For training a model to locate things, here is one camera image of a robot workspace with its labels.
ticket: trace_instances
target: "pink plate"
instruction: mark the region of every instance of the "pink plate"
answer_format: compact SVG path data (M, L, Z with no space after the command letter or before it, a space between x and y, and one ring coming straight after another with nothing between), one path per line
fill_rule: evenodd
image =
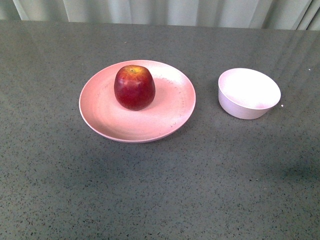
M122 107L114 92L117 72L131 64L148 68L155 84L153 102L139 111ZM85 84L79 98L80 113L89 127L123 143L147 143L172 134L189 119L195 105L196 92L186 75L151 60L124 61L106 67Z

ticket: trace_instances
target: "curtain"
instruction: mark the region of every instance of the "curtain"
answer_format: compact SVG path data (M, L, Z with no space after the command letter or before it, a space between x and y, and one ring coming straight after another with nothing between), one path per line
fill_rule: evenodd
M0 20L320 30L320 0L0 0Z

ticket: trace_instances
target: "gray countertop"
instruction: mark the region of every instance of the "gray countertop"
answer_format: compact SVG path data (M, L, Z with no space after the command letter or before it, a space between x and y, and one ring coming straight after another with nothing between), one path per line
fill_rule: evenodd
M0 21L1 239L320 239L320 32ZM182 71L196 105L154 142L91 130L85 83L128 60ZM271 77L281 100L227 114L218 78Z

